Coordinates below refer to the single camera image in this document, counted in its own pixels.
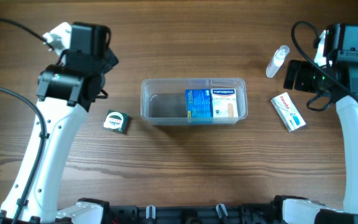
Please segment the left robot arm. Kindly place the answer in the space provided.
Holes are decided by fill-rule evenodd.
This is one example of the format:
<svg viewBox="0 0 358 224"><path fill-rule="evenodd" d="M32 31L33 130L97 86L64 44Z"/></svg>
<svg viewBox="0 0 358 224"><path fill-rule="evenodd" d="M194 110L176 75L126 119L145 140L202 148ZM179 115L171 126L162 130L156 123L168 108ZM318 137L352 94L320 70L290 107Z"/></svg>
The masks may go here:
<svg viewBox="0 0 358 224"><path fill-rule="evenodd" d="M108 27L63 23L42 40L58 62L39 75L36 118L11 191L0 208L0 223L112 223L107 201L82 198L57 208L68 154L81 124L97 99L106 99L105 75L118 59L109 48Z"/></svg>

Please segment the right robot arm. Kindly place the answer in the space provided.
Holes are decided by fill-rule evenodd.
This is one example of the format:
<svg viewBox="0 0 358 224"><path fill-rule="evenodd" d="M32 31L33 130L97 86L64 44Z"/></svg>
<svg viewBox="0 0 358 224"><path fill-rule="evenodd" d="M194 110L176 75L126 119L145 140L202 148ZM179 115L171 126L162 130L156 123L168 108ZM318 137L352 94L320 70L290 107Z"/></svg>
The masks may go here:
<svg viewBox="0 0 358 224"><path fill-rule="evenodd" d="M358 223L358 25L332 24L317 34L313 46L318 51L314 59L301 49L291 28L291 39L303 60L291 60L283 87L287 90L314 94L307 105L321 97L334 105L341 122L346 162L346 189L343 209L328 208L307 198L275 197L267 217L268 222L284 223Z"/></svg>

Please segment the white Hansaplast plaster box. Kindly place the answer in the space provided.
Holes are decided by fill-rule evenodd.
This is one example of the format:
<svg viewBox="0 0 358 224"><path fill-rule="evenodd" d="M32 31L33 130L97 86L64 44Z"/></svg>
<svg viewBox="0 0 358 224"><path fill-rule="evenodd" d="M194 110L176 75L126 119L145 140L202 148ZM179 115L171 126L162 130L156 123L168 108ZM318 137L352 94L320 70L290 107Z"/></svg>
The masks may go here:
<svg viewBox="0 0 358 224"><path fill-rule="evenodd" d="M238 117L237 97L234 88L213 88L211 104L214 118Z"/></svg>

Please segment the blue VapoDrops box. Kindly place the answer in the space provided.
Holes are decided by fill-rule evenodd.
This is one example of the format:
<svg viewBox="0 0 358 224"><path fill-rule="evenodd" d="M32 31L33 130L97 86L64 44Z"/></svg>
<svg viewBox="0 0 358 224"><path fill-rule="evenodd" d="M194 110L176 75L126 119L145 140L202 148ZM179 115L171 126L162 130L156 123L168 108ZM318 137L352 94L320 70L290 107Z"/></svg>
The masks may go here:
<svg viewBox="0 0 358 224"><path fill-rule="evenodd" d="M212 118L210 89L185 90L188 118Z"/></svg>

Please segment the clear spray bottle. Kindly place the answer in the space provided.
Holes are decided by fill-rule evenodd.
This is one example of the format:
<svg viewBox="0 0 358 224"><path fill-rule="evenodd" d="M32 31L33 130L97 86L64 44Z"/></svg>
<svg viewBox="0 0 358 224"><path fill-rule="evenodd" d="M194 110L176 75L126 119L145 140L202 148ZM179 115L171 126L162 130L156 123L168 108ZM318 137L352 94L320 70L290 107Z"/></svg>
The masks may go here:
<svg viewBox="0 0 358 224"><path fill-rule="evenodd" d="M282 45L273 55L271 61L266 68L266 76L273 78L280 67L283 65L286 56L289 54L290 48L287 45Z"/></svg>

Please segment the white Panadol box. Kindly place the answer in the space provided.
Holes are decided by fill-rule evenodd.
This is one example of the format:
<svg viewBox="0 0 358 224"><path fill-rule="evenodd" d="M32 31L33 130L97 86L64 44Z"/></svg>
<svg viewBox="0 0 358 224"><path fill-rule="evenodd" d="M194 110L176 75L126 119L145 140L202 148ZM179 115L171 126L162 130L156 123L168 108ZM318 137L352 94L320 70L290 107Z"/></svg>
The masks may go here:
<svg viewBox="0 0 358 224"><path fill-rule="evenodd" d="M272 98L271 102L289 132L300 129L306 125L306 122L287 92Z"/></svg>

